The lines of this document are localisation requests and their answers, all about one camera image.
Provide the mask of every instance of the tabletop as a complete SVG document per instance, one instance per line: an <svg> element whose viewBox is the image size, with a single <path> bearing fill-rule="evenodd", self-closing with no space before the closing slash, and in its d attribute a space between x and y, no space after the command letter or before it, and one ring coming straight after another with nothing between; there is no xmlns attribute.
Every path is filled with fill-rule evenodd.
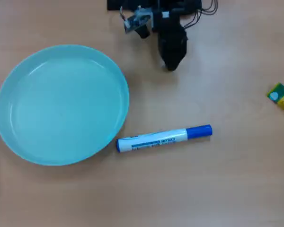
<svg viewBox="0 0 284 227"><path fill-rule="evenodd" d="M105 0L0 0L0 87L30 54L81 44L126 77L117 137L213 127L210 139L126 154L114 140L61 167L22 160L0 138L0 227L284 227L284 111L266 97L284 83L284 0L219 0L187 36L166 72L156 35L126 35Z"/></svg>

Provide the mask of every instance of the cable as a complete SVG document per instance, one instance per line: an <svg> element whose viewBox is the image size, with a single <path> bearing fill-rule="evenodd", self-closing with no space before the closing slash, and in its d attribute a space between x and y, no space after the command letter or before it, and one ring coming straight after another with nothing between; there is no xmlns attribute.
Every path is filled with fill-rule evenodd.
<svg viewBox="0 0 284 227"><path fill-rule="evenodd" d="M191 23L193 23L196 16L197 16L197 12L195 13L194 18L193 18L189 23L187 23L186 25L184 25L183 27L185 28L185 27L189 26Z"/></svg>
<svg viewBox="0 0 284 227"><path fill-rule="evenodd" d="M194 26L196 23L199 22L199 20L200 20L200 18L201 18L201 15L202 15L201 12L198 10L198 11L195 13L195 16L197 16L196 22L193 23L193 21L194 21L194 19L195 19L195 17L194 17L194 19L193 19L191 22L189 22L187 25L185 25L183 28L184 28L184 29L188 29L188 28Z"/></svg>
<svg viewBox="0 0 284 227"><path fill-rule="evenodd" d="M199 22L202 14L211 16L211 15L215 14L217 12L217 10L218 10L218 0L212 0L211 3L210 3L210 6L208 8L205 8L205 9L202 8L202 9L197 10L194 18L189 23L184 25L183 28L188 29L188 28L194 26L196 23Z"/></svg>
<svg viewBox="0 0 284 227"><path fill-rule="evenodd" d="M210 7L201 9L201 13L205 15L213 15L218 10L218 0L212 0Z"/></svg>

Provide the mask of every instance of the whiteboard marker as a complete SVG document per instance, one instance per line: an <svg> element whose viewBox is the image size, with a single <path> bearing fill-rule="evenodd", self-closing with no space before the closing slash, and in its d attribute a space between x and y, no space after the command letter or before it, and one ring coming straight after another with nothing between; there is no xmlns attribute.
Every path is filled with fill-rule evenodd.
<svg viewBox="0 0 284 227"><path fill-rule="evenodd" d="M162 144L177 143L199 137L211 136L212 134L213 129L210 124L187 129L163 131L118 139L117 149L118 152L122 153L142 148L157 147Z"/></svg>

